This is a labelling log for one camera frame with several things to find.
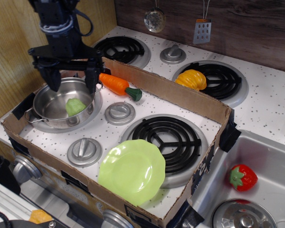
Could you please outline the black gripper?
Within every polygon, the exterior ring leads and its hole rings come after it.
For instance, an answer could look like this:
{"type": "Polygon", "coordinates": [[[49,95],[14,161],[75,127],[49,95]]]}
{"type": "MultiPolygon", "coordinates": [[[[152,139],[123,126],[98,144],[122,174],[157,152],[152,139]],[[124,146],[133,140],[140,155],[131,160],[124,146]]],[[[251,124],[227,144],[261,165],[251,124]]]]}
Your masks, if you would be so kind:
{"type": "Polygon", "coordinates": [[[60,70],[84,71],[86,87],[94,94],[99,75],[104,70],[102,53],[83,43],[78,26],[40,26],[40,29],[48,44],[32,47],[28,54],[49,88],[54,92],[59,90],[60,70]]]}

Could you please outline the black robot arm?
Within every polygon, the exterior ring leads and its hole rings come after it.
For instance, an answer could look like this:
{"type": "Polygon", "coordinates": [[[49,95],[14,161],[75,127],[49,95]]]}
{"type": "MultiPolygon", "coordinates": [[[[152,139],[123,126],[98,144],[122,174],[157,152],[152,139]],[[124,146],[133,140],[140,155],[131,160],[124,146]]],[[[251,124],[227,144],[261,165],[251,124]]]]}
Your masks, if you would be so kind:
{"type": "Polygon", "coordinates": [[[90,36],[93,27],[83,34],[77,17],[90,18],[76,9],[76,0],[32,0],[34,11],[40,18],[39,28],[48,44],[33,47],[28,54],[33,57],[36,68],[47,85],[58,91],[61,70],[83,71],[85,84],[90,94],[96,92],[99,75],[104,71],[102,52],[83,43],[82,37],[90,36]]]}

